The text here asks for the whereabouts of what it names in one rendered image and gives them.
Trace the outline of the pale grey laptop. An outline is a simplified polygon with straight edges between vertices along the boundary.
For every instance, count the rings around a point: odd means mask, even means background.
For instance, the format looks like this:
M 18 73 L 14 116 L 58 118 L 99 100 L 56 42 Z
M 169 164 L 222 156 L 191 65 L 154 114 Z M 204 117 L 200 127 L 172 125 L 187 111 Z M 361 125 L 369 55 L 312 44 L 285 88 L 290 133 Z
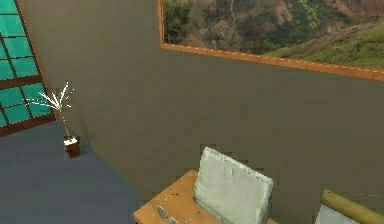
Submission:
M 272 178 L 205 147 L 194 200 L 223 224 L 267 224 L 273 186 Z

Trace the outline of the orange wooden table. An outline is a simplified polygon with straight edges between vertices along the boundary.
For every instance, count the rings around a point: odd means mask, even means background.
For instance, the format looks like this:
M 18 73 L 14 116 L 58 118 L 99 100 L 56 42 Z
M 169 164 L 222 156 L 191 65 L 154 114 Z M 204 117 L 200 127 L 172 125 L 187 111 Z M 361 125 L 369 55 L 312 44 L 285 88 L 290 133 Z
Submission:
M 224 224 L 223 218 L 216 218 L 195 203 L 194 186 L 198 173 L 190 170 L 133 214 L 136 224 L 169 224 L 173 217 L 178 224 Z M 156 207 L 161 205 L 167 217 L 162 219 Z

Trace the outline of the framed landscape picture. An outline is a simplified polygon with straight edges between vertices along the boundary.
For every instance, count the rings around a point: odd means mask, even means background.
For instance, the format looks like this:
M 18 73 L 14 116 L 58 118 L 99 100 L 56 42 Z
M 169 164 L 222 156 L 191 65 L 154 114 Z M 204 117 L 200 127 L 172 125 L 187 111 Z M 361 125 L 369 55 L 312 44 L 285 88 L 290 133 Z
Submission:
M 384 81 L 384 0 L 157 0 L 160 46 Z

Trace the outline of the potted plant with white leaves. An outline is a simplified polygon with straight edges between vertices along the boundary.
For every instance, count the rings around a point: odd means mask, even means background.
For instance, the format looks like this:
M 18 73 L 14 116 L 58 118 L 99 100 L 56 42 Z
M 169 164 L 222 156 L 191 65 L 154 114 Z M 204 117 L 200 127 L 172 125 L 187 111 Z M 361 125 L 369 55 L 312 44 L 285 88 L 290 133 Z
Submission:
M 68 154 L 70 159 L 79 157 L 81 155 L 79 140 L 73 136 L 68 128 L 66 118 L 64 116 L 64 110 L 71 108 L 72 105 L 67 103 L 67 100 L 73 94 L 74 88 L 69 87 L 69 82 L 66 82 L 59 95 L 51 93 L 47 95 L 39 92 L 38 95 L 41 99 L 26 99 L 26 105 L 34 104 L 39 106 L 48 107 L 54 109 L 60 116 L 63 123 L 66 136 L 63 140 L 64 151 Z

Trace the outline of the brown framed window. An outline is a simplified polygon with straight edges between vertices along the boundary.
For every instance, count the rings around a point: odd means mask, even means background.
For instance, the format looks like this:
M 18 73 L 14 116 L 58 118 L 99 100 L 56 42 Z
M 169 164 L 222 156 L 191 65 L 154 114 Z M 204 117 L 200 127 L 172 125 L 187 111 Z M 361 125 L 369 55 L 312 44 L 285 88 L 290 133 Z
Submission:
M 0 137 L 56 120 L 20 0 L 0 0 Z

